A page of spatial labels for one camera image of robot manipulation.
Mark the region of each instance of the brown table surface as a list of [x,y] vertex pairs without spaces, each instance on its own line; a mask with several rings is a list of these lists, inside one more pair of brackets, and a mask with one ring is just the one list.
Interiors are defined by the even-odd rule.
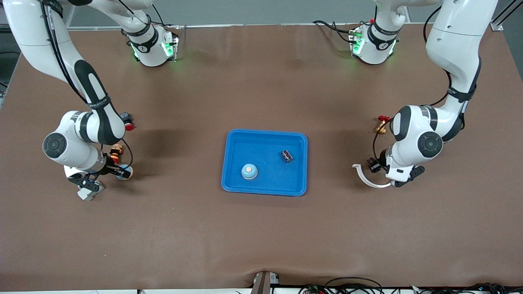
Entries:
[[[405,26],[377,66],[314,26],[189,29],[178,62],[158,68],[136,63],[118,31],[71,35],[118,111],[134,115],[135,174],[104,176],[106,190],[80,200],[41,141],[86,107],[22,59],[0,115],[0,290],[245,287],[261,270],[295,285],[523,284],[523,83],[501,33],[483,38],[467,128],[416,181],[381,190],[351,168],[371,156],[376,117],[447,89],[421,25]],[[225,192],[235,128],[304,133],[305,195]],[[381,136],[377,149],[392,142]]]

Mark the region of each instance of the black cable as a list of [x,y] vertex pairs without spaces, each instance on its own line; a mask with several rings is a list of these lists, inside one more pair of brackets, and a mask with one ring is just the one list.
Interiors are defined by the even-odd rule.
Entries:
[[349,39],[345,39],[345,38],[342,36],[342,34],[340,33],[338,27],[336,27],[336,23],[335,23],[334,21],[332,22],[332,25],[334,26],[334,29],[336,29],[336,32],[338,33],[338,36],[339,36],[342,40],[344,40],[345,42],[347,42],[347,43],[349,43],[349,44],[356,44],[355,41],[351,41],[351,40],[349,40]]
[[492,22],[496,22],[497,19],[498,19],[498,18],[499,18],[499,17],[500,17],[500,16],[501,16],[505,11],[507,11],[507,9],[509,9],[509,8],[512,6],[512,4],[514,4],[516,1],[517,1],[517,0],[513,0],[512,2],[510,2],[510,4],[509,4],[507,7],[505,7],[505,9],[503,9],[503,11],[502,11],[502,12],[501,12],[501,13],[500,13],[496,18],[494,18],[494,20],[492,20]]
[[360,277],[340,277],[340,278],[334,278],[334,279],[331,279],[329,280],[328,282],[325,283],[324,287],[327,287],[328,284],[334,282],[334,281],[338,281],[338,280],[364,280],[364,281],[369,281],[369,282],[372,282],[376,285],[378,285],[379,289],[380,289],[380,293],[383,294],[383,287],[381,286],[380,283],[376,282],[375,280],[371,280],[371,279],[368,279],[368,278],[360,278]]
[[[328,23],[326,23],[326,22],[324,22],[324,21],[322,21],[322,20],[315,20],[315,21],[313,21],[312,23],[313,23],[313,24],[323,24],[323,25],[325,25],[327,28],[329,28],[329,29],[331,29],[331,30],[336,30],[335,27],[331,26],[330,24],[328,24]],[[340,29],[337,29],[337,30],[340,31],[340,32],[342,32],[342,33],[349,33],[349,31],[347,31],[347,30],[340,30]]]
[[510,294],[510,293],[514,293],[514,292],[522,293],[523,292],[523,287],[511,289],[511,290],[505,292],[505,294]]
[[161,22],[157,22],[157,21],[152,21],[151,23],[153,24],[157,24],[157,25],[160,25],[162,27],[169,27],[169,26],[178,26],[178,25],[174,25],[174,24],[163,24]]
[[425,44],[427,43],[427,24],[428,22],[430,21],[430,19],[432,18],[432,16],[434,16],[434,14],[436,14],[436,12],[438,12],[439,10],[441,9],[441,6],[439,6],[438,8],[436,8],[435,11],[433,11],[427,18],[427,20],[425,21],[425,24],[423,25],[423,40],[425,40]]
[[51,32],[51,27],[49,25],[48,17],[49,17],[49,19],[51,19],[52,16],[47,14],[46,5],[43,2],[41,2],[40,5],[42,8],[43,20],[46,25],[46,31],[47,31],[49,40],[51,41],[51,48],[53,49],[53,53],[56,58],[56,61],[59,65],[60,69],[62,70],[62,74],[64,75],[65,79],[67,80],[67,82],[69,83],[69,85],[73,89],[73,91],[78,95],[78,97],[80,97],[80,99],[84,103],[87,104],[87,100],[80,94],[78,89],[75,87],[73,81],[71,80],[71,76],[69,76],[69,72],[67,71],[67,68],[65,67],[65,63],[64,63],[62,55],[60,53],[60,48],[58,46],[58,41],[56,39],[56,32],[54,30],[52,30],[52,32]]
[[162,24],[162,26],[165,26],[165,24],[163,22],[163,19],[162,19],[162,16],[158,12],[158,9],[156,9],[156,6],[154,6],[154,4],[153,4],[153,8],[154,8],[154,11],[156,11],[156,14],[158,14],[158,18],[160,18],[160,23]]
[[[133,160],[134,160],[134,156],[133,156],[133,154],[132,154],[132,150],[131,150],[131,148],[129,147],[129,144],[127,144],[127,142],[126,142],[123,138],[122,138],[122,141],[123,141],[123,143],[126,145],[127,149],[129,150],[129,154],[131,154],[131,161],[130,161],[129,164],[127,165],[127,167],[131,167],[132,162],[133,162]],[[125,168],[120,167],[120,170],[123,171],[123,170],[125,170],[127,167],[125,167]]]
[[[439,6],[438,8],[436,8],[436,10],[434,10],[427,18],[427,20],[425,21],[425,24],[423,25],[423,40],[425,41],[425,44],[427,43],[427,25],[428,25],[428,22],[430,21],[430,19],[432,18],[432,16],[434,16],[434,14],[436,14],[436,12],[438,12],[439,10],[441,9],[441,6]],[[446,70],[443,70],[445,71],[445,73],[447,74],[447,78],[449,79],[449,88],[450,86],[452,85],[452,78],[450,77],[450,73]],[[432,104],[429,104],[430,106],[434,106],[438,103],[440,103],[441,101],[445,100],[445,98],[447,98],[447,93],[445,92],[445,95],[443,95],[443,97],[440,98],[440,100],[432,103]]]
[[518,4],[518,6],[516,6],[516,8],[514,8],[514,10],[512,10],[511,12],[509,12],[499,23],[502,23],[505,21],[505,19],[507,19],[507,17],[509,17],[514,11],[516,11],[516,9],[518,9],[521,5],[523,4],[523,2],[520,2]]
[[143,22],[138,16],[136,16],[136,14],[134,14],[134,11],[132,11],[124,2],[122,2],[122,0],[118,0],[118,2],[120,2],[132,15],[134,15],[134,17],[136,17],[141,23],[143,23],[144,25],[147,25],[147,23]]
[[378,138],[378,135],[380,134],[380,131],[387,125],[387,123],[391,122],[391,120],[389,120],[388,122],[384,123],[381,126],[381,128],[378,129],[378,131],[376,132],[376,135],[374,136],[374,140],[372,141],[372,154],[374,155],[374,159],[376,159],[376,162],[378,162],[378,164],[381,166],[381,168],[384,169],[385,171],[386,171],[386,168],[383,165],[381,165],[380,161],[378,160],[378,157],[376,156],[376,139]]

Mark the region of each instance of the blue plastic tray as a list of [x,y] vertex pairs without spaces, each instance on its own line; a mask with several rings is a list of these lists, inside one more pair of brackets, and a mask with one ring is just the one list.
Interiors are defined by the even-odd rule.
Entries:
[[[307,190],[307,137],[300,133],[232,130],[227,136],[222,187],[226,191],[302,196]],[[293,161],[281,156],[289,151]],[[252,163],[258,176],[247,180],[242,167]]]

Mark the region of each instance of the red valve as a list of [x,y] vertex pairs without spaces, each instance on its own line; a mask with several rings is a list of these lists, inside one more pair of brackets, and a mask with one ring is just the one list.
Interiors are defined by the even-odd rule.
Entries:
[[126,123],[126,131],[132,131],[134,130],[134,126],[132,123]]
[[391,118],[388,116],[378,116],[378,120],[384,121],[384,122],[389,122],[389,120],[391,120]]

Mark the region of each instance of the white robotic arm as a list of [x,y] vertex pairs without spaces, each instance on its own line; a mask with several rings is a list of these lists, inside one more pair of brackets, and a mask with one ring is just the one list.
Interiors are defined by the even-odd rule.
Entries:
[[373,172],[385,169],[392,186],[401,187],[423,173],[418,164],[435,158],[464,126],[464,113],[481,69],[480,41],[496,4],[493,0],[444,0],[426,50],[450,74],[452,83],[442,107],[409,105],[392,119],[396,143],[370,162]]
[[[152,1],[127,0],[128,7],[109,0],[69,0],[88,4],[116,20],[135,44],[137,58],[147,66],[158,66],[176,54],[172,33],[153,26],[142,11]],[[13,35],[29,63],[38,71],[71,85],[90,111],[69,111],[58,128],[43,142],[46,156],[64,165],[69,181],[80,188],[82,199],[90,200],[103,187],[98,175],[112,173],[121,179],[132,174],[130,166],[116,166],[94,143],[113,145],[125,135],[124,122],[116,112],[93,67],[72,44],[62,20],[58,0],[4,0],[4,9]]]
[[374,22],[361,22],[350,39],[355,44],[350,46],[354,56],[368,64],[384,62],[396,44],[397,34],[405,23],[402,6],[427,6],[439,0],[373,0],[376,3]]

